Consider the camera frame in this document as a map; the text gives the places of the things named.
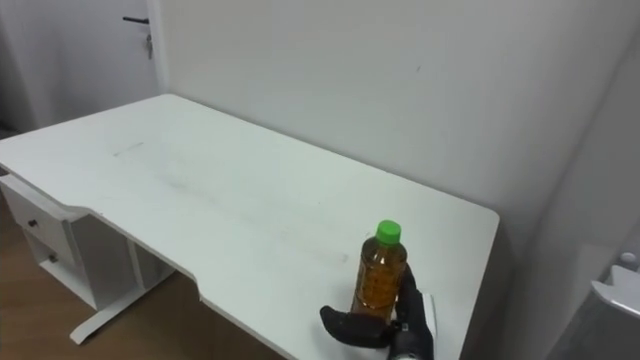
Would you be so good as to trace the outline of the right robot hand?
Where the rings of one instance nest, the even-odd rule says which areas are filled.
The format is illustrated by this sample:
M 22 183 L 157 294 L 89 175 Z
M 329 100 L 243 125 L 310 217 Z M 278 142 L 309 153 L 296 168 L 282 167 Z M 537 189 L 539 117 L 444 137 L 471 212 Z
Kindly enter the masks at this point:
M 389 324 L 373 315 L 341 312 L 328 305 L 319 310 L 319 315 L 327 333 L 342 344 L 387 349 L 388 360 L 434 360 L 435 342 L 427 323 L 425 300 L 409 265 L 393 309 L 396 319 Z

